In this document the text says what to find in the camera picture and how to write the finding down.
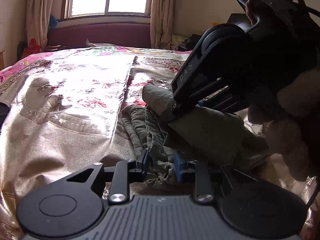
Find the right hand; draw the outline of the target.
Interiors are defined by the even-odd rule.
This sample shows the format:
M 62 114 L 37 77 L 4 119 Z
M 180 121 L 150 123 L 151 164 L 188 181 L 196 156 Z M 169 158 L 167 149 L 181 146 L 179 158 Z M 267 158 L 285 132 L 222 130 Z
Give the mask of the right hand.
M 269 124 L 269 149 L 283 156 L 293 178 L 319 177 L 319 68 L 300 74 L 270 100 L 251 104 L 248 119 Z

